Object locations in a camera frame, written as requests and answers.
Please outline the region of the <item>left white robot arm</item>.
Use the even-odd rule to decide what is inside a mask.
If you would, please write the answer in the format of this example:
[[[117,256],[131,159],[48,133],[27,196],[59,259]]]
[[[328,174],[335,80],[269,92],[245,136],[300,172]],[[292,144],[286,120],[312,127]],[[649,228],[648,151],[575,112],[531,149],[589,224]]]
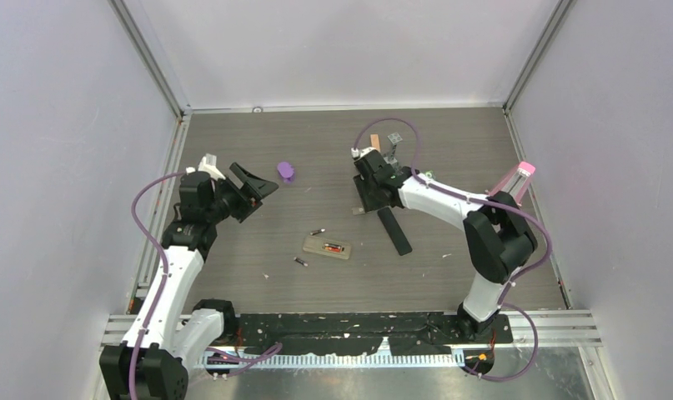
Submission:
[[[227,345],[237,337],[229,301],[203,300],[186,325],[179,324],[190,288],[218,237],[218,224],[227,218],[244,222],[279,188],[237,163],[230,170],[238,183],[221,173],[214,155],[207,154],[197,167],[166,175],[179,180],[173,221],[161,238],[138,225],[160,263],[130,329],[119,344],[101,352],[99,367],[111,399],[184,399],[190,384],[206,370],[211,344]]]

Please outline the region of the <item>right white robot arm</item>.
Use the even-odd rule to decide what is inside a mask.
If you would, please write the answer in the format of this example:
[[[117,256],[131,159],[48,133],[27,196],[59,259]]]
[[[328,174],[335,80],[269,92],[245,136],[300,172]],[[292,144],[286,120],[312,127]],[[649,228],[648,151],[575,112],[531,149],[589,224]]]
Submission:
[[[441,184],[411,167],[394,167],[373,147],[353,149],[351,157],[366,212],[415,210],[464,233],[475,278],[457,309],[458,327],[466,340],[481,341],[500,312],[507,283],[538,247],[515,198],[507,192],[486,196]]]

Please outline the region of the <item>beige remote control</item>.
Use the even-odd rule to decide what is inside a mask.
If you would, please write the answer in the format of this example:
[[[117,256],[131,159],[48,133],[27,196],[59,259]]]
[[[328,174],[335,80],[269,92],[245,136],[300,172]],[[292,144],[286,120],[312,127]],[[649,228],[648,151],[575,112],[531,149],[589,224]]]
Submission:
[[[350,259],[353,252],[353,246],[350,243],[322,236],[307,236],[302,249],[307,253],[341,260]]]

